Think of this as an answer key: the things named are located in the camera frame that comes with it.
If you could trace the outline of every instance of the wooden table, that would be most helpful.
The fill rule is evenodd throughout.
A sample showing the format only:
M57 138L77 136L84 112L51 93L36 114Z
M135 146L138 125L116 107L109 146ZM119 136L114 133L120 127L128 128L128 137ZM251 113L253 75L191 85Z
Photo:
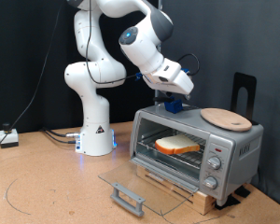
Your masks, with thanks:
M145 207L143 217L127 212L98 175L130 159L132 125L111 125L119 146L103 157L77 154L43 133L22 133L19 147L0 148L0 223L280 223L280 205L251 185L240 204L206 216L184 204L164 217Z

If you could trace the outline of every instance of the cable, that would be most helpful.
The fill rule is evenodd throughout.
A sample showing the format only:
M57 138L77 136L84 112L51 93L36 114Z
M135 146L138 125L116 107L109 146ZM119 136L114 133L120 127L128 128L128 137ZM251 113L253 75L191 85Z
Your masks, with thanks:
M114 81L109 81L109 82L97 82L97 81L95 81L94 78L92 77L91 70L90 70L89 65L88 65L88 62L89 62L89 60L88 60L88 48L89 48L89 44L91 42L91 33L92 33L92 28L91 28L91 0L90 0L90 37L88 38L88 43L87 43L87 47L86 47L86 65L87 65L88 73L90 74L93 82L95 82L96 84L110 84L110 83L119 82L119 81L122 81L122 80L125 80L125 79L128 79L128 78L137 76L137 75L132 75L130 77L124 77L124 78L114 80Z
M50 129L43 127L41 131L47 131L49 133L52 133L58 137L66 137L66 134L62 134L62 133L55 133L54 131L51 131Z
M19 119L24 115L24 113L28 110L28 108L30 107L30 105L32 104L32 102L34 101L35 99L35 96L37 94L37 91L38 91L38 88L39 88L39 85L40 85L40 81L41 81L41 78L42 76L44 75L44 71L45 71L45 67L46 67L46 64L47 64L47 59L48 59L48 56L49 56L49 52L50 52L50 48L52 46L52 42L53 42L53 37L55 35L55 31L56 31L56 27L57 27L57 24L58 24L58 19L59 19L59 15L60 15L60 11L62 9L62 6L63 6L63 1L59 7L59 10L58 10L58 13L57 13L57 18L56 18L56 22L55 22L55 26L54 26L54 30L53 30L53 33L52 33L52 36L51 36L51 39L50 39L50 43L49 43L49 49L48 49L48 52L47 52L47 55L46 55L46 58L45 58L45 62L44 62L44 65L43 65L43 69L42 69L42 72L40 74L40 77L39 77L39 80L38 80L38 83L37 83L37 86L36 86L36 89L35 89L35 94L34 96L32 97L30 103L28 104L28 106L23 110L23 112L19 115L19 117L16 119L16 121L11 125L10 129L8 132L11 132L11 130L13 129L13 127L16 125L16 123L19 121ZM4 138L0 141L0 146L1 146L1 143L6 139L8 133L4 136Z
M177 62L179 63L181 60L183 60L184 58L188 57L188 56L192 56L196 59L197 61L197 70L192 73L192 74L189 74L190 76L195 76L197 73L199 73L200 71L200 62L199 62L199 59L197 58L197 56L193 53L188 53L188 54L185 54L184 56L182 56L180 59L177 60Z
M50 135L49 133L47 133L45 130L42 130L44 133L46 133L49 137L51 137L52 139L54 139L55 141L57 142L60 142L60 143L66 143L66 144L75 144L76 141L68 141L68 142L64 142L64 141L61 141L57 138L54 138L52 135Z

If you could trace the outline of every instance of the wooden cutting board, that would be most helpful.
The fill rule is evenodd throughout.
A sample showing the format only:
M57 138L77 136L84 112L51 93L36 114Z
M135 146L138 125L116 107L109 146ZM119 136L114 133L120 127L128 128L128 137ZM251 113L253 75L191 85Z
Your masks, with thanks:
M252 127L252 123L242 116L224 109L206 108L202 109L201 114L204 119L218 127L236 131L248 131Z

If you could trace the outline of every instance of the toast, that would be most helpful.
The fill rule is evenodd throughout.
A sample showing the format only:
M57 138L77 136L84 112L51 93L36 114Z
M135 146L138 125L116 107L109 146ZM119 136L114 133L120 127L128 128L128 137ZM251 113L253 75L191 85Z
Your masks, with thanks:
M200 150L200 146L184 134L158 139L155 147L158 151L168 155Z

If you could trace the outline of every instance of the wooden platform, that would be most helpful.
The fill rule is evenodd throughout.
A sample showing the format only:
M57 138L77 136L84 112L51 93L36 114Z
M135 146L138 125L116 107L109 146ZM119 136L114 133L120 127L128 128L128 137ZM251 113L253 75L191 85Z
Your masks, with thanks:
M169 180L152 174L150 171L141 166L137 167L137 175L157 188L174 196L181 202L185 200L184 204L186 206L194 209L202 215L207 214L215 207L215 198L205 195L199 191L192 193L188 189L178 186L176 183L172 183Z

